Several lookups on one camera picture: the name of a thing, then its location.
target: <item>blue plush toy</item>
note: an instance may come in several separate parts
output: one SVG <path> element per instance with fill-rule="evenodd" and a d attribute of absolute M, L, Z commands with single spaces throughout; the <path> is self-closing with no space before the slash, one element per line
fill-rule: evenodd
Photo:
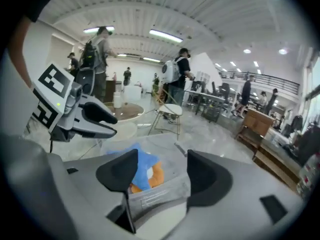
<path fill-rule="evenodd" d="M 159 159 L 154 154 L 148 154 L 144 152 L 139 143 L 133 144 L 131 147 L 126 148 L 122 151 L 109 151 L 109 154 L 115 154 L 119 152 L 128 152 L 130 150 L 138 150 L 138 168 L 136 170 L 135 176 L 132 183 L 136 185 L 142 191 L 150 189 L 148 182 L 147 170 L 159 162 Z"/>

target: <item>cap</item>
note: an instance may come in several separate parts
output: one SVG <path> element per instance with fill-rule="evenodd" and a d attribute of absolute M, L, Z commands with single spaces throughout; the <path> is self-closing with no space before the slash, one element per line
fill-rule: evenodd
<path fill-rule="evenodd" d="M 70 52 L 69 56 L 67 58 L 70 58 L 70 56 L 75 56 L 75 53 L 74 52 Z"/>
<path fill-rule="evenodd" d="M 191 57 L 189 51 L 187 48 L 181 48 L 180 51 L 179 51 L 179 54 L 184 54 L 184 53 L 187 53 L 188 54 L 188 58 Z"/>

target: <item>white chair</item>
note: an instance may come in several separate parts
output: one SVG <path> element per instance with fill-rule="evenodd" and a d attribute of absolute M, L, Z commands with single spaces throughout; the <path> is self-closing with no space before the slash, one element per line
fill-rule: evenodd
<path fill-rule="evenodd" d="M 169 93 L 167 93 L 164 89 L 162 91 L 165 92 L 166 95 L 168 95 L 168 97 L 171 97 L 175 104 L 165 104 L 162 101 L 162 99 L 159 97 L 159 95 L 155 93 L 154 90 L 152 90 L 152 97 L 155 98 L 155 101 L 159 105 L 159 108 L 157 109 L 158 113 L 155 117 L 155 120 L 153 121 L 153 124 L 151 125 L 148 135 L 150 134 L 152 129 L 158 130 L 158 131 L 169 131 L 176 134 L 176 139 L 178 140 L 180 135 L 180 117 L 183 115 L 183 110 L 182 110 L 182 107 L 178 105 L 176 100 Z M 159 119 L 165 114 L 170 117 L 174 116 L 176 118 L 176 126 L 177 126 L 176 132 L 169 129 L 157 128 Z"/>

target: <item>white backpack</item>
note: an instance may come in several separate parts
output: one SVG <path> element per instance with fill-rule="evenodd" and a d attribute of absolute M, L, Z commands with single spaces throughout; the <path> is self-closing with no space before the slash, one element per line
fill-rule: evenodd
<path fill-rule="evenodd" d="M 179 73 L 178 62 L 186 59 L 185 57 L 180 57 L 176 61 L 168 60 L 162 67 L 162 81 L 164 83 L 172 83 L 175 82 L 181 77 Z"/>

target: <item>cable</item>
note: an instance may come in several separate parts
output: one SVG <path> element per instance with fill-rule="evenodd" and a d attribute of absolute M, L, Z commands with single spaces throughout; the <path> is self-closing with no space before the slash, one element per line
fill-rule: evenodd
<path fill-rule="evenodd" d="M 54 142 L 50 140 L 50 153 L 52 153 L 53 147 L 54 147 Z"/>

